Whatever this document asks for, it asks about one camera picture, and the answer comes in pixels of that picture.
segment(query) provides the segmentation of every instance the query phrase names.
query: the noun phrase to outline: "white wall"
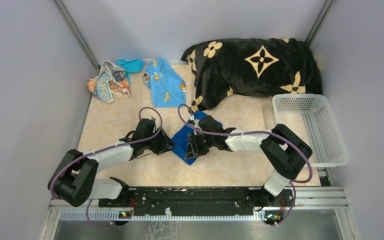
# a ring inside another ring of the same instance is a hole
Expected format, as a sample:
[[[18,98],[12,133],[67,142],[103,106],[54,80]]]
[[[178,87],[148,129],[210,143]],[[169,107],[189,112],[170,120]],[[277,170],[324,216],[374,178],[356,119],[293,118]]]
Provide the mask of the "white wall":
[[[51,0],[0,0],[0,240],[39,236],[93,74]]]
[[[325,0],[64,0],[97,60],[180,62],[221,38],[305,40]]]
[[[350,157],[334,181],[361,239],[384,239],[384,1],[338,0],[311,48]]]

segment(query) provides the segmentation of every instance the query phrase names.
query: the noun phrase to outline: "light blue shirt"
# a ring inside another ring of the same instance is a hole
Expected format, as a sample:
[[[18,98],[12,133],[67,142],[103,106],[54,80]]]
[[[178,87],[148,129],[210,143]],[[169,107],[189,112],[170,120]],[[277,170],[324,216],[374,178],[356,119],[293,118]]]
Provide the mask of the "light blue shirt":
[[[154,107],[178,107],[186,103],[185,81],[164,58],[157,57],[148,64],[143,80],[151,88]]]

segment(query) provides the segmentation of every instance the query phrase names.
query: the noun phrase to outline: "dark blue cloth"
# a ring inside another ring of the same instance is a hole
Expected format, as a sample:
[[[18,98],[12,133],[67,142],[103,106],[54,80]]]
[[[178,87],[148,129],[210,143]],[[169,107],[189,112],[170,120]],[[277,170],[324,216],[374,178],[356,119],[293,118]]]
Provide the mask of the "dark blue cloth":
[[[202,119],[205,116],[207,116],[207,114],[200,110],[197,110],[193,114],[193,117],[195,119]],[[186,150],[188,149],[188,134],[191,134],[193,132],[193,129],[189,128],[188,126],[183,126],[178,132],[176,132],[176,134],[171,139],[176,144],[176,146],[171,148],[171,150],[188,165],[192,165],[195,160],[197,160],[197,157],[185,159]]]

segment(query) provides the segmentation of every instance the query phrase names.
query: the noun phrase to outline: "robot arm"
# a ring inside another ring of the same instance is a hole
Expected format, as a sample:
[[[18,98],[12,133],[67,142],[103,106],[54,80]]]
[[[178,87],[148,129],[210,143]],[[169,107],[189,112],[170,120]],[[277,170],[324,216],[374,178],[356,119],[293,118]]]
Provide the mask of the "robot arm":
[[[213,133],[242,133],[242,131],[235,128],[223,129],[211,116],[206,116],[197,121],[195,126]],[[142,155],[144,150],[151,150],[154,154],[159,155],[174,147],[174,143],[162,128],[159,134],[152,139],[127,145],[129,142],[149,138],[155,134],[155,131],[154,119],[141,119],[136,130],[129,132],[111,149],[97,154],[94,152],[86,153],[89,157],[84,157],[68,168],[55,180],[54,193],[74,207],[78,207],[91,199],[120,200],[126,198],[127,195],[124,194],[124,191],[129,189],[127,184],[114,177],[95,179],[96,174],[115,164],[133,160]],[[278,124],[271,132],[292,142],[307,158],[312,155],[311,148],[285,125]],[[306,164],[305,160],[292,147],[287,146],[284,150],[281,147],[284,144],[285,142],[282,140],[268,134],[220,136],[191,133],[188,135],[188,147],[185,157],[195,158],[205,155],[211,147],[230,152],[252,151],[264,153],[274,166],[274,171],[265,182],[259,196],[253,202],[254,206],[263,207],[272,203],[284,187],[297,177]],[[48,189],[51,189],[52,181],[65,166],[83,155],[82,152],[76,149],[69,150],[50,179]]]
[[[69,150],[49,180],[48,190],[51,189],[54,178],[65,166],[86,154],[90,156],[84,157],[72,165],[56,179],[53,187],[54,193],[73,207],[78,207],[91,199],[113,200],[119,198],[124,187],[127,187],[128,190],[128,185],[114,177],[95,179],[96,174],[116,164],[133,160],[142,155],[144,150],[151,150],[154,154],[159,155],[174,147],[174,143],[162,128],[159,134],[150,140],[130,145],[124,144],[149,138],[155,134],[155,131],[155,119],[143,118],[139,121],[136,130],[129,132],[109,150],[96,154],[93,151],[83,153],[76,149]]]
[[[203,119],[194,122],[195,127],[207,132],[242,134],[243,131],[227,128],[223,129],[211,117],[206,116]],[[311,148],[293,133],[287,126],[277,124],[270,132],[280,135],[297,146],[304,155],[309,158],[313,151]],[[300,171],[305,166],[305,160],[294,150],[287,145],[282,148],[285,142],[272,135],[257,133],[243,134],[236,136],[213,136],[208,134],[190,133],[188,135],[188,151],[186,158],[195,158],[205,155],[209,148],[217,147],[219,150],[225,151],[251,151],[264,153],[271,164],[274,166],[274,171],[264,183],[263,195],[269,199],[276,197],[279,193],[289,185],[291,180],[294,180]]]

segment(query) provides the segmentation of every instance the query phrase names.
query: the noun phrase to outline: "black fleece blanket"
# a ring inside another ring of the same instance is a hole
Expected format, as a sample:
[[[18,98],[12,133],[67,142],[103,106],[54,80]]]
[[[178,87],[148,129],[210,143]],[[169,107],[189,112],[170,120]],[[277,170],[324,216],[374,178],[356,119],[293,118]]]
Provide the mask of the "black fleece blanket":
[[[206,41],[186,49],[181,60],[195,74],[192,109],[215,108],[232,94],[322,94],[322,80],[309,46],[294,38]]]

